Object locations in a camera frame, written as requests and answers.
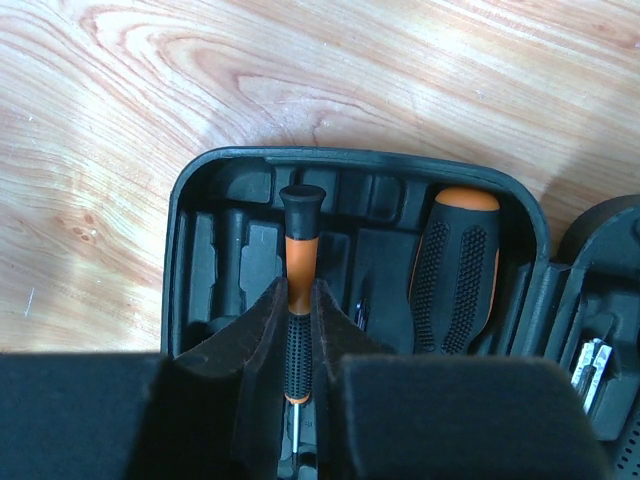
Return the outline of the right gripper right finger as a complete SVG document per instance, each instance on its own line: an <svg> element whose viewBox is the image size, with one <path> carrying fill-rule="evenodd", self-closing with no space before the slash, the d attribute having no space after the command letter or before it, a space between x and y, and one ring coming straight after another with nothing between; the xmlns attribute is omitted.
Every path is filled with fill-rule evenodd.
<svg viewBox="0 0 640 480"><path fill-rule="evenodd" d="M538 357L394 355L312 288L322 479L606 479L565 372Z"/></svg>

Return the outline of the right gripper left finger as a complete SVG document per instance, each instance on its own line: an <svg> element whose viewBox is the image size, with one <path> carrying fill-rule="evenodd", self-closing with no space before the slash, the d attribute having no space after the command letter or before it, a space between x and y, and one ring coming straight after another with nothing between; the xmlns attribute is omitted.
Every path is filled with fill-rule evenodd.
<svg viewBox="0 0 640 480"><path fill-rule="evenodd" d="M183 354L3 354L5 479L273 479L287 286Z"/></svg>

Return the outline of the black-handled screwdriver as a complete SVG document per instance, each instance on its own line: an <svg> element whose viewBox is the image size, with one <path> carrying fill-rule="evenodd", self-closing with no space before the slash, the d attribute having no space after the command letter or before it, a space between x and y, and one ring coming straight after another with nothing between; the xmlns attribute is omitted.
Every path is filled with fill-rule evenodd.
<svg viewBox="0 0 640 480"><path fill-rule="evenodd" d="M489 320L499 261L500 203L448 187L432 205L408 289L416 354L468 351Z"/></svg>

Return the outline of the black plastic tool case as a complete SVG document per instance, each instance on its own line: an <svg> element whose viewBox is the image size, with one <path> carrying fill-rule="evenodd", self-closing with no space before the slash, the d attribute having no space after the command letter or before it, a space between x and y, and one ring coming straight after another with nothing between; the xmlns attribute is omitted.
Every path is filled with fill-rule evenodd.
<svg viewBox="0 0 640 480"><path fill-rule="evenodd" d="M608 199L578 216L553 248L539 202L491 168L397 153L314 147L227 147L196 157L169 200L162 301L162 352L175 358L245 314L277 278L286 282L282 188L325 190L316 281L329 287L354 323L369 301L363 331L394 355L414 352L408 289L436 195L468 187L500 203L499 261L492 310L458 355L538 357L571 374L584 341L613 352L594 406L585 414L606 454L606 479L639 475L639 198ZM301 406L292 456L293 411L284 395L273 479L318 475L313 391Z"/></svg>

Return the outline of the silver metal file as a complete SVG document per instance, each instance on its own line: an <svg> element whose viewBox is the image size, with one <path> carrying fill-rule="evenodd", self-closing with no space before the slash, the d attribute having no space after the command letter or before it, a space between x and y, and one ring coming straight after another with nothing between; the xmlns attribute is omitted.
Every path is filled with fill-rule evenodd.
<svg viewBox="0 0 640 480"><path fill-rule="evenodd" d="M594 406L612 352L612 344L601 338L584 341L580 346L571 374L571 385L587 415Z"/></svg>

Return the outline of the orange-black precision screwdriver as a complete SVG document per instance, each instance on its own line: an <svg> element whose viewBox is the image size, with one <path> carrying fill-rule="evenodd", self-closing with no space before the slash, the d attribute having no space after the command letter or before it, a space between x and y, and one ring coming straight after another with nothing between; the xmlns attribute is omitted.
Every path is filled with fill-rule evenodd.
<svg viewBox="0 0 640 480"><path fill-rule="evenodd" d="M285 220L288 325L284 395L293 411L292 456L300 444L301 406L311 394L311 289L316 274L319 217L324 189L291 185L281 189Z"/></svg>

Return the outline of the orange-handled screwdriver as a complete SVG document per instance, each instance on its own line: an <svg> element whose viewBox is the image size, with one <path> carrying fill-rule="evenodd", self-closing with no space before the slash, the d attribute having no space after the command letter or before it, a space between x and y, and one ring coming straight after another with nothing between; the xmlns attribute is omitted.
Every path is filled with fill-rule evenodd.
<svg viewBox="0 0 640 480"><path fill-rule="evenodd" d="M362 331L367 330L369 320L369 301L366 297L362 297L356 304L354 324Z"/></svg>

